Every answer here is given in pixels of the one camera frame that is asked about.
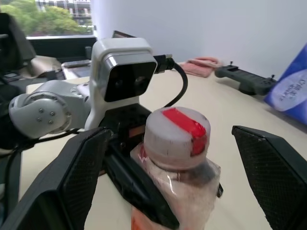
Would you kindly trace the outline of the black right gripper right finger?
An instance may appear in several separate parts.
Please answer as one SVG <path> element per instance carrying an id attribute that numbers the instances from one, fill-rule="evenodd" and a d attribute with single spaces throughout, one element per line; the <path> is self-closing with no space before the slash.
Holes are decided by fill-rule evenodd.
<path id="1" fill-rule="evenodd" d="M 233 126 L 249 186 L 273 230 L 307 228 L 307 161 L 282 137 Z"/>

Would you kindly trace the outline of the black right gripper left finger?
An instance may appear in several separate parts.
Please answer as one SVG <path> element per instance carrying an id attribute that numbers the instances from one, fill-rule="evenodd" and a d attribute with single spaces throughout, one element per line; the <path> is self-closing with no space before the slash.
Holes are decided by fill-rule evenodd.
<path id="1" fill-rule="evenodd" d="M 83 230 L 112 132 L 95 128 L 70 138 L 29 186 L 3 230 Z"/>

